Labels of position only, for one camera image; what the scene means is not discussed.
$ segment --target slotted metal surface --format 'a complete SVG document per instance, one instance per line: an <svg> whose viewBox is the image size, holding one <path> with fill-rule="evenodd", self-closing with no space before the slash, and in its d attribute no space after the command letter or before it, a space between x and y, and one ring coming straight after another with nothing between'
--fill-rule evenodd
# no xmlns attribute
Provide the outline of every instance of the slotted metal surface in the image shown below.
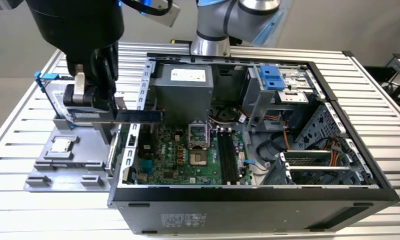
<svg viewBox="0 0 400 240"><path fill-rule="evenodd" d="M122 43L118 95L135 107L147 53L189 54L186 44ZM383 94L354 57L339 51L234 47L234 57L314 61L353 124L400 195L400 109ZM43 72L67 74L57 52ZM134 236L109 193L30 193L25 181L55 127L54 110L34 84L0 128L0 239L127 238ZM185 235L161 239L334 239L400 240L400 203L337 233L294 235Z"/></svg>

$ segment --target black cable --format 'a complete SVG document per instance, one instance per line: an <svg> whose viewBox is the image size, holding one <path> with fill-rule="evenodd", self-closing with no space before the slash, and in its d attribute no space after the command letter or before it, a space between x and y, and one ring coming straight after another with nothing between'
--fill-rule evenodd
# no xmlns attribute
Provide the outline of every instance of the black cable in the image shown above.
<svg viewBox="0 0 400 240"><path fill-rule="evenodd" d="M266 141L263 141L263 142L257 146L255 153L257 153L257 156L258 156L258 158L259 158L261 160L263 160L265 162L274 163L274 162L278 160L278 158L277 158L275 156L273 156L275 159L270 159L270 158L267 158L267 157L263 157L263 155L262 155L262 153L261 153L262 148L266 147L267 144L270 144L270 143L271 143L270 139L267 139Z"/></svg>
<svg viewBox="0 0 400 240"><path fill-rule="evenodd" d="M258 166L255 163L249 163L250 165L254 165L255 167L258 167L259 170L262 171L267 171L267 169L261 168L261 166Z"/></svg>
<svg viewBox="0 0 400 240"><path fill-rule="evenodd" d="M167 0L167 8L161 9L161 8L147 6L135 0L122 0L122 2L125 2L126 5L129 5L131 8L141 11L142 13L147 13L154 16L166 15L170 12L174 4L174 0Z"/></svg>
<svg viewBox="0 0 400 240"><path fill-rule="evenodd" d="M277 149L279 152L285 152L285 151L287 151L287 148L279 146L278 143L275 143L277 138L279 138L281 136L283 136L283 131L274 132L270 135L270 143L271 143L271 146L274 147L274 149Z"/></svg>
<svg viewBox="0 0 400 240"><path fill-rule="evenodd" d="M269 149L269 152L271 154L271 156L274 157L274 159L269 159L266 157L263 157L262 153L261 153L261 150L263 147L267 147L269 144L271 144L271 146L274 147L274 149L277 149L279 152L285 152L287 151L286 148L283 148L282 146L279 146L277 143L275 143L275 139L279 138L281 136L283 136L283 131L277 131L274 132L271 135L270 135L270 139L267 139L266 141L263 141L258 146L257 146L257 149L255 149L255 153L257 153L257 156L261 160L263 160L265 162L270 162L270 163L274 163L278 158L273 155L270 149Z"/></svg>
<svg viewBox="0 0 400 240"><path fill-rule="evenodd" d="M318 141L315 141L309 147L306 147L306 150L311 150L315 146L318 146L325 140L330 139L330 137L323 137Z"/></svg>

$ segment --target white label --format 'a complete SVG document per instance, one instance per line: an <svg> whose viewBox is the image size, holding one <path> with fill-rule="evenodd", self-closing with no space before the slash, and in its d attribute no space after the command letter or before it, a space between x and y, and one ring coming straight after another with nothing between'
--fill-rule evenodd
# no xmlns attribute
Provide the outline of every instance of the white label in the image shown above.
<svg viewBox="0 0 400 240"><path fill-rule="evenodd" d="M201 69L173 69L173 81L206 82L207 71Z"/></svg>
<svg viewBox="0 0 400 240"><path fill-rule="evenodd" d="M162 213L162 224L166 228L203 228L207 213Z"/></svg>
<svg viewBox="0 0 400 240"><path fill-rule="evenodd" d="M99 119L101 118L99 113L77 112L74 115L77 118L82 118L82 119Z"/></svg>
<svg viewBox="0 0 400 240"><path fill-rule="evenodd" d="M239 122L245 124L246 120L247 120L247 115L242 114L242 116L239 118Z"/></svg>

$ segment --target white wall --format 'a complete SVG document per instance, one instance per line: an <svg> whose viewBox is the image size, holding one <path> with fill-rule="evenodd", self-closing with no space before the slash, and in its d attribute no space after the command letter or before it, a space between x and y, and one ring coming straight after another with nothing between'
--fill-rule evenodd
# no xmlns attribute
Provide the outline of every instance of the white wall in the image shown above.
<svg viewBox="0 0 400 240"><path fill-rule="evenodd" d="M295 0L278 47L350 50L385 65L400 53L400 0Z"/></svg>
<svg viewBox="0 0 400 240"><path fill-rule="evenodd" d="M169 28L125 7L122 41L169 43L197 36L195 0L182 7ZM400 0L295 0L278 47L351 50L363 64L385 64L400 52ZM30 78L54 53L43 40L27 4L0 11L0 77Z"/></svg>

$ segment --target motherboard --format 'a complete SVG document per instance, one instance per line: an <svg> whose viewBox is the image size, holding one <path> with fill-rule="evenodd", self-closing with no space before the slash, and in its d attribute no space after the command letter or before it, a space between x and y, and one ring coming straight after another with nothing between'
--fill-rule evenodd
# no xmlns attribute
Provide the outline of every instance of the motherboard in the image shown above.
<svg viewBox="0 0 400 240"><path fill-rule="evenodd" d="M138 170L138 184L149 185L251 185L251 170L245 164L246 146L242 132L227 129L230 143L221 141L219 130L209 129L205 125L190 128L163 126L158 131L157 151L153 159L142 159ZM193 142L209 140L206 145L195 146ZM231 169L237 181L227 183L225 176L229 163L222 162L222 149L230 156Z"/></svg>

